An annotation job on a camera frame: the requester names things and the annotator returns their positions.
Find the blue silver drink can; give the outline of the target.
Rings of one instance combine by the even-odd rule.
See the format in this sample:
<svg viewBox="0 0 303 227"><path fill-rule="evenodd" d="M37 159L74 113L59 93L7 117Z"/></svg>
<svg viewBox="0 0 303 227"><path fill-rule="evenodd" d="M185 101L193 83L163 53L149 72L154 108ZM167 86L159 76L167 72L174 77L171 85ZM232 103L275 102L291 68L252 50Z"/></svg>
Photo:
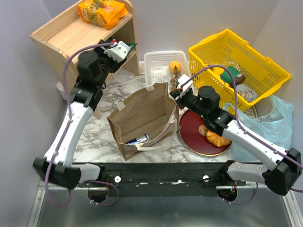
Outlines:
<svg viewBox="0 0 303 227"><path fill-rule="evenodd" d="M140 137L134 138L129 140L128 142L126 142L126 144L129 145L135 145L135 144L139 144L139 143L145 143L148 142L150 140L150 137L148 136L148 134L143 134Z"/></svg>

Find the brown paper bag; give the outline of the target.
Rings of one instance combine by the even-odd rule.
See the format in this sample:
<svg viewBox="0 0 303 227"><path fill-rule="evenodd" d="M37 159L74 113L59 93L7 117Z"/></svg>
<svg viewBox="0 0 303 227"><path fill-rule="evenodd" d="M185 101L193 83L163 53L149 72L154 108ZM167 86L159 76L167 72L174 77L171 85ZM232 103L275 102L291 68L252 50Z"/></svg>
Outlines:
<svg viewBox="0 0 303 227"><path fill-rule="evenodd" d="M169 97L166 83L156 84L152 91L142 88L134 92L116 106L107 121L124 160L165 148L180 129L179 108ZM126 144L145 133L150 137L148 142Z"/></svg>

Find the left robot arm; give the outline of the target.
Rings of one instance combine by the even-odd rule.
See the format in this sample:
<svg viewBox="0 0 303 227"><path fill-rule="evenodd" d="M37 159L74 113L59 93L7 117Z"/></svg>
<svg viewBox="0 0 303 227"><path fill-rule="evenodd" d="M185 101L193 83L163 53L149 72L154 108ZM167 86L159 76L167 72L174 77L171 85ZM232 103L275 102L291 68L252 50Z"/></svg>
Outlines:
<svg viewBox="0 0 303 227"><path fill-rule="evenodd" d="M103 95L108 75L126 62L129 53L130 47L120 41L91 45L73 54L78 57L78 77L66 98L64 120L44 157L33 161L33 168L46 183L69 190L87 180L95 187L104 183L105 175L99 166L73 165L72 158L84 126Z"/></svg>

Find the orange fruit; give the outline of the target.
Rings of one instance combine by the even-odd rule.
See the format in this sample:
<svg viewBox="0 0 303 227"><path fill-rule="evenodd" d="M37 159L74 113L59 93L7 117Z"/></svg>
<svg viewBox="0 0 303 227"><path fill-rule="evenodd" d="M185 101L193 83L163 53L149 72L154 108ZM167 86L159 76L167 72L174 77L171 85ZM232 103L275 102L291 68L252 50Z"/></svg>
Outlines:
<svg viewBox="0 0 303 227"><path fill-rule="evenodd" d="M180 73L181 69L182 69L181 64L178 61L172 61L169 63L169 71L171 73L174 73L174 72Z"/></svg>

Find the green snack packet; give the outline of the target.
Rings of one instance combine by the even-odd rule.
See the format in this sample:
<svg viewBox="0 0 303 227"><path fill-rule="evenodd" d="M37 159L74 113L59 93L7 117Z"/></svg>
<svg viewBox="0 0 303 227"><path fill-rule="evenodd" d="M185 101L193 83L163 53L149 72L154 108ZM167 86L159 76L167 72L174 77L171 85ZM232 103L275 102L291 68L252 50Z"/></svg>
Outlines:
<svg viewBox="0 0 303 227"><path fill-rule="evenodd" d="M129 52L131 52L137 46L137 43L126 43L126 44L129 47Z"/></svg>

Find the light blue plastic bag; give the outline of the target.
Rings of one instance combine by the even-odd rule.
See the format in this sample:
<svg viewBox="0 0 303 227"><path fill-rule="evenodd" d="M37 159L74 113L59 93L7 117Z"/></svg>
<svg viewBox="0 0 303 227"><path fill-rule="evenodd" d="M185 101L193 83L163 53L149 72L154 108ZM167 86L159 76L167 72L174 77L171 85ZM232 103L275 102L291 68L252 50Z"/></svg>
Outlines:
<svg viewBox="0 0 303 227"><path fill-rule="evenodd" d="M249 118L240 109L237 110L241 123L268 141L288 150L291 146L292 113L294 105L277 96L271 95L272 110L258 118Z"/></svg>

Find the orange snack packet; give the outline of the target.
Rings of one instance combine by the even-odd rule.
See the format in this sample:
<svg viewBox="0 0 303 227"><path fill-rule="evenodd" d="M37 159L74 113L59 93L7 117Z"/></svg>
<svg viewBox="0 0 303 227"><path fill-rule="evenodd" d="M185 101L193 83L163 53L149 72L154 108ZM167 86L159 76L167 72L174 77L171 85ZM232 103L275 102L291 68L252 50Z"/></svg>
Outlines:
<svg viewBox="0 0 303 227"><path fill-rule="evenodd" d="M78 14L83 22L109 30L128 11L124 3L116 0L84 0L78 5Z"/></svg>

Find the wooden shelf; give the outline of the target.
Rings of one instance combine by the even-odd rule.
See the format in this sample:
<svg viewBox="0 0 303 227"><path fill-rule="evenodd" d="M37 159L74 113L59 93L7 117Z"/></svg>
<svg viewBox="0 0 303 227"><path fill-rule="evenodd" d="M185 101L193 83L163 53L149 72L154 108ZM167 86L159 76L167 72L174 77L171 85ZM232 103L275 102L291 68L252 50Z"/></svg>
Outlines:
<svg viewBox="0 0 303 227"><path fill-rule="evenodd" d="M30 35L66 92L71 91L78 76L77 57L72 59L66 75L63 75L68 59L75 52L98 44L101 40L137 43L133 5L128 0L122 3L125 4L128 14L109 30L83 22L78 14L80 3L76 2Z"/></svg>

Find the glazed ring doughnut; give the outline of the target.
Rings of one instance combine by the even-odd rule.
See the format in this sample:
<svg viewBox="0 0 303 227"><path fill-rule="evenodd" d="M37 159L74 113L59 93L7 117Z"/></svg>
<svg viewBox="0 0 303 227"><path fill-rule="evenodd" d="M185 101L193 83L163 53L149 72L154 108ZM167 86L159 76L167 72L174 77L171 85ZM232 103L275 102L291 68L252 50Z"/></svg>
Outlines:
<svg viewBox="0 0 303 227"><path fill-rule="evenodd" d="M206 139L217 147L227 146L231 141L223 136L219 136L210 130L207 130Z"/></svg>

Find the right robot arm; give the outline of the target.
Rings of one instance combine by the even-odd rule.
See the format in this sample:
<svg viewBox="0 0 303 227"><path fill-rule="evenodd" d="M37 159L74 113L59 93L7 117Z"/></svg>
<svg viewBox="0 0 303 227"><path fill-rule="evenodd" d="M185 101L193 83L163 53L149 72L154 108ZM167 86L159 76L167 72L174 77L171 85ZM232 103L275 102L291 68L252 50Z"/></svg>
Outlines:
<svg viewBox="0 0 303 227"><path fill-rule="evenodd" d="M206 128L232 141L261 163L227 161L218 173L218 181L229 185L233 181L251 181L266 185L278 195L287 195L301 175L301 153L273 144L242 125L234 115L219 107L219 95L211 86L202 86L198 95L191 88L176 89L170 95L178 106L197 114Z"/></svg>

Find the brown longan fruit bunch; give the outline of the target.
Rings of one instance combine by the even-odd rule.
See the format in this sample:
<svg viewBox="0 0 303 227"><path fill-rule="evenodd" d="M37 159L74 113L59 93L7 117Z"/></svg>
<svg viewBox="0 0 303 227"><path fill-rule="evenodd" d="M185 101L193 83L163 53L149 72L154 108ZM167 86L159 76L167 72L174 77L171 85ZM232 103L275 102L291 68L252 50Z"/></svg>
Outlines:
<svg viewBox="0 0 303 227"><path fill-rule="evenodd" d="M170 88L170 90L171 91L175 91L177 89L177 87L178 87L178 79L179 79L180 75L181 74L178 73L178 72L174 72L173 73L173 75L172 75L172 77L170 79L170 82L171 82L171 88Z"/></svg>

